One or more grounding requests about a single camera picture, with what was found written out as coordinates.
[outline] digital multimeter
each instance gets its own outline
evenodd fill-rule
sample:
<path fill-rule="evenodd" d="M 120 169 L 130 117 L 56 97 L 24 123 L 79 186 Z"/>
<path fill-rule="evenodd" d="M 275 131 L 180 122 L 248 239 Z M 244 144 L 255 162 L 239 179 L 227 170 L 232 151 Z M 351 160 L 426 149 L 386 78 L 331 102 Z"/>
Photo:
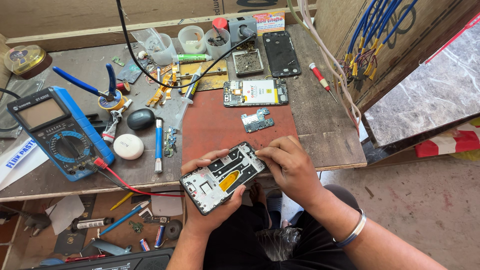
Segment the digital multimeter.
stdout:
<path fill-rule="evenodd" d="M 7 104 L 8 112 L 70 181 L 93 172 L 87 161 L 114 160 L 112 151 L 66 89 L 48 87 Z"/>

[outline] man's left hand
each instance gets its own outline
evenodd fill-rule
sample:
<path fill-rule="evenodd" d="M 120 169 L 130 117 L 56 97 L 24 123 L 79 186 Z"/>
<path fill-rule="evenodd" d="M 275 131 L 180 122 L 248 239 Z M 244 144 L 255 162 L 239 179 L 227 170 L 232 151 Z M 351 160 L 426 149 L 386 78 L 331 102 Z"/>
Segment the man's left hand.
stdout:
<path fill-rule="evenodd" d="M 185 175 L 197 168 L 210 165 L 212 160 L 223 158 L 228 155 L 229 150 L 216 150 L 203 155 L 199 159 L 191 160 L 181 167 L 181 174 Z M 225 201 L 222 205 L 217 207 L 207 216 L 203 216 L 195 207 L 190 197 L 185 196 L 187 204 L 188 219 L 184 230 L 189 230 L 194 235 L 210 235 L 210 233 L 218 228 L 233 212 L 235 212 L 241 205 L 241 198 L 243 192 L 247 187 L 239 185 L 233 192 L 230 199 Z"/>

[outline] slipper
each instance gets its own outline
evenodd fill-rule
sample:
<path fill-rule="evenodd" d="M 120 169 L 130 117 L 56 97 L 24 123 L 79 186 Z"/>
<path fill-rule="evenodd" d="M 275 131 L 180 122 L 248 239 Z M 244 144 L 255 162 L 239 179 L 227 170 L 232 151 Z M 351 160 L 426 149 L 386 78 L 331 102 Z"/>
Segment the slipper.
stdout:
<path fill-rule="evenodd" d="M 266 198 L 268 215 L 270 215 L 272 220 L 271 229 L 279 229 L 282 218 L 282 192 L 279 189 L 274 189 L 267 194 Z"/>
<path fill-rule="evenodd" d="M 291 226 L 295 226 L 297 221 L 299 220 L 299 217 L 303 213 L 303 207 L 299 206 L 299 209 L 297 210 L 297 213 L 289 220 L 289 223 L 291 223 Z"/>

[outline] multimeter dial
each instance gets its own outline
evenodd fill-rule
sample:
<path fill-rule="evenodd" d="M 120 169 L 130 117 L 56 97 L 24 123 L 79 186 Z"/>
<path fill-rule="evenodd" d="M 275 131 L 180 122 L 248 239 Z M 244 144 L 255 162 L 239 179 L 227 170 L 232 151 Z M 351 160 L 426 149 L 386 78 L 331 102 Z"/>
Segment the multimeter dial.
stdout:
<path fill-rule="evenodd" d="M 83 160 L 90 153 L 90 143 L 80 133 L 62 131 L 50 139 L 52 155 L 63 162 L 75 163 Z"/>

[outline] bracelet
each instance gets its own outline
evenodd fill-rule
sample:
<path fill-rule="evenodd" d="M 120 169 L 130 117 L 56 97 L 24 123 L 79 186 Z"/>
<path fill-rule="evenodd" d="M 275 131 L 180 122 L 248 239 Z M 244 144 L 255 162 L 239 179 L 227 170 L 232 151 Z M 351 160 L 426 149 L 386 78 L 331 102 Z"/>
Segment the bracelet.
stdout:
<path fill-rule="evenodd" d="M 352 233 L 345 240 L 340 241 L 340 242 L 337 242 L 335 240 L 335 238 L 332 238 L 333 242 L 338 247 L 344 247 L 344 246 L 350 244 L 353 241 L 353 239 L 357 238 L 357 236 L 359 235 L 359 233 L 361 232 L 361 230 L 365 226 L 365 223 L 367 222 L 367 216 L 365 215 L 365 212 L 363 212 L 363 210 L 360 209 L 360 208 L 355 209 L 355 210 L 357 210 L 360 213 L 361 216 L 360 216 L 359 223 L 357 224 L 355 229 L 353 229 Z"/>

